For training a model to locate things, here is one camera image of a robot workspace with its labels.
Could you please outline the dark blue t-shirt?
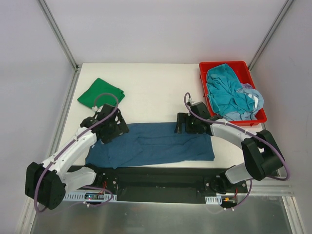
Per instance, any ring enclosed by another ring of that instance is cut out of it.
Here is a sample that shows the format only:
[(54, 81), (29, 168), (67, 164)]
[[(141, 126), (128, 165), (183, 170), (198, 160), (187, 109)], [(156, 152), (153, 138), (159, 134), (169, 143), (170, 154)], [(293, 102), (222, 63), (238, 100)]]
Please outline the dark blue t-shirt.
[(174, 122), (133, 123), (129, 132), (110, 143), (98, 141), (85, 159), (100, 168), (134, 167), (181, 161), (213, 161), (215, 158), (208, 134), (175, 132)]

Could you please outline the green t-shirt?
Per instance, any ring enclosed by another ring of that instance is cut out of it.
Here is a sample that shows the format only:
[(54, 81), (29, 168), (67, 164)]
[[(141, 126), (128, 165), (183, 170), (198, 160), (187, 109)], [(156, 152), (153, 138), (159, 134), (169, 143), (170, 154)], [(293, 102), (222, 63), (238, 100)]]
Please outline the green t-shirt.
[(91, 86), (80, 96), (77, 98), (77, 101), (92, 109), (94, 106), (94, 102), (96, 101), (96, 107), (101, 107), (104, 104), (110, 104), (115, 106), (116, 100), (111, 95), (103, 95), (97, 98), (99, 95), (103, 93), (109, 93), (114, 95), (118, 99), (118, 103), (120, 103), (124, 98), (124, 91), (109, 84), (108, 82), (102, 80), (101, 78), (97, 78)]

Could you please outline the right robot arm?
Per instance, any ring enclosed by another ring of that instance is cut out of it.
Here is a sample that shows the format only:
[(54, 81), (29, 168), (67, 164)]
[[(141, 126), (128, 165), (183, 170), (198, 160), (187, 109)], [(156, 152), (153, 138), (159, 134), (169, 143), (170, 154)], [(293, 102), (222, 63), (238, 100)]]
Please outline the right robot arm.
[(232, 143), (243, 152), (244, 162), (215, 176), (210, 182), (211, 190), (224, 195), (245, 180), (261, 181), (267, 177), (282, 179), (273, 176), (274, 172), (285, 166), (285, 160), (269, 131), (251, 133), (218, 115), (210, 116), (203, 102), (188, 102), (186, 107), (188, 113), (177, 114), (176, 133), (208, 134)]

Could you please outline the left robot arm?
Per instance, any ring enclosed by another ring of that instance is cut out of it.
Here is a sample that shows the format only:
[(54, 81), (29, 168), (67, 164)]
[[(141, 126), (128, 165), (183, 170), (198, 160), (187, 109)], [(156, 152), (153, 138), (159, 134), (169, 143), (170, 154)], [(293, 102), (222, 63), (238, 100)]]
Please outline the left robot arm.
[(68, 170), (83, 152), (98, 141), (107, 144), (128, 132), (120, 109), (103, 105), (99, 112), (81, 122), (75, 134), (57, 152), (43, 162), (32, 162), (27, 167), (25, 195), (33, 199), (36, 208), (41, 204), (52, 210), (74, 190), (84, 186), (99, 189), (103, 184), (103, 173), (99, 166), (88, 163), (77, 171)]

